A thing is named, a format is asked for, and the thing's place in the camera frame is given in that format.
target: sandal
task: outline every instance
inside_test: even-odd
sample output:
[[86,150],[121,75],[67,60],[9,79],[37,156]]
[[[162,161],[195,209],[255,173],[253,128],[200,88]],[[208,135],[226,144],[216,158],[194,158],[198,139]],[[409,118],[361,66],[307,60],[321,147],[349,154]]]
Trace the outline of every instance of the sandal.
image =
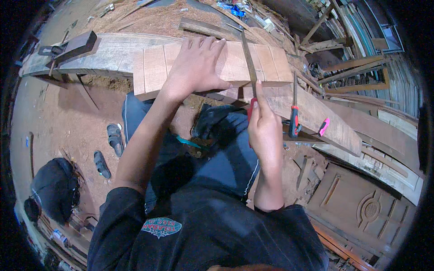
[[108,143],[115,150],[117,157],[121,157],[124,152],[124,145],[122,145],[122,135],[119,127],[112,123],[107,126]]
[[101,151],[97,150],[93,153],[93,162],[95,163],[96,170],[98,170],[100,175],[103,175],[106,179],[111,178],[112,174],[110,173],[109,168],[105,163],[104,156],[102,156]]

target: forearm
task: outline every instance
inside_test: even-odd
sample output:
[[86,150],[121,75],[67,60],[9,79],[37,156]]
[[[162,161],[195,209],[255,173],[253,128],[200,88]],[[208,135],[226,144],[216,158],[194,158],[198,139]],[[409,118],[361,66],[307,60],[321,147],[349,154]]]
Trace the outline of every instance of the forearm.
[[119,160],[115,187],[131,187],[145,194],[164,134],[179,107],[178,102],[162,92],[137,127]]
[[282,167],[261,167],[254,205],[265,212],[271,212],[280,209],[283,204]]

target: shirt sleeve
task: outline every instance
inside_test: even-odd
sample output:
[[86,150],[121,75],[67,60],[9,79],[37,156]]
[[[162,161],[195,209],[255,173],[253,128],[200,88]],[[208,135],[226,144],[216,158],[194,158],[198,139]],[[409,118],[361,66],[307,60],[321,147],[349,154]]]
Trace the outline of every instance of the shirt sleeve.
[[279,227],[292,236],[299,250],[308,258],[313,270],[327,270],[329,258],[303,206],[294,204],[262,214],[277,221]]
[[104,208],[90,242],[88,270],[114,270],[146,221],[145,199],[132,188],[110,191]]

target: hand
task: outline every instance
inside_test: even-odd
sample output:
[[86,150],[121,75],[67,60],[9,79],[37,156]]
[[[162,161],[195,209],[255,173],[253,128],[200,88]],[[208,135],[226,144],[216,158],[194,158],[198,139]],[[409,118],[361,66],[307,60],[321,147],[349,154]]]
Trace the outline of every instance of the hand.
[[258,102],[251,104],[253,110],[247,128],[249,142],[265,174],[280,171],[283,160],[282,118],[276,115],[268,105],[260,80],[256,83],[256,97]]
[[215,37],[185,39],[161,92],[182,102],[193,92],[231,88],[215,71],[225,44],[225,39],[217,41]]

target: teal object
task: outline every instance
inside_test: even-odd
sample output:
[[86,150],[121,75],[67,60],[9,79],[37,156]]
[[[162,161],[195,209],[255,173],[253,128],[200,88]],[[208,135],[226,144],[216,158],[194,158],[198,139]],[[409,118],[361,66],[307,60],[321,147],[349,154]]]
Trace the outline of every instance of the teal object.
[[191,141],[189,141],[189,140],[187,140],[187,139],[181,138],[179,135],[176,136],[176,139],[178,139],[178,141],[181,142],[182,144],[187,144],[187,145],[190,145],[190,146],[193,146],[193,147],[199,148],[199,149],[201,149],[201,150],[209,150],[209,148],[207,148],[207,147],[203,147],[203,146],[199,146],[199,145],[197,145],[197,144],[194,143],[194,142],[191,142]]

